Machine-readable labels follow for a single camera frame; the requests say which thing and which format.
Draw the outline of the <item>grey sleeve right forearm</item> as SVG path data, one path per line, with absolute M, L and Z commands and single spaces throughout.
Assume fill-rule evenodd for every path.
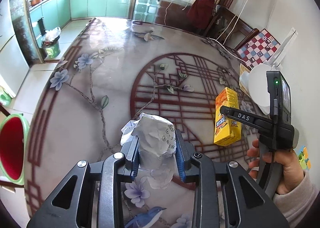
M 304 227 L 308 222 L 316 225 L 311 216 L 319 207 L 319 190 L 311 182 L 308 172 L 304 171 L 304 178 L 296 188 L 284 195 L 276 194 L 273 202 L 290 227 Z

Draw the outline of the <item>person's right hand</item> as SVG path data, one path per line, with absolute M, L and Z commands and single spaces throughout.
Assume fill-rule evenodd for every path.
M 284 195 L 291 192 L 304 179 L 304 171 L 293 149 L 272 153 L 268 152 L 266 146 L 258 140 L 254 140 L 247 151 L 247 156 L 255 158 L 248 167 L 249 175 L 257 182 L 263 180 L 261 172 L 266 170 L 267 165 L 273 167 L 271 176 L 267 178 L 268 184 L 265 189 L 265 193 L 271 198 L 275 194 Z

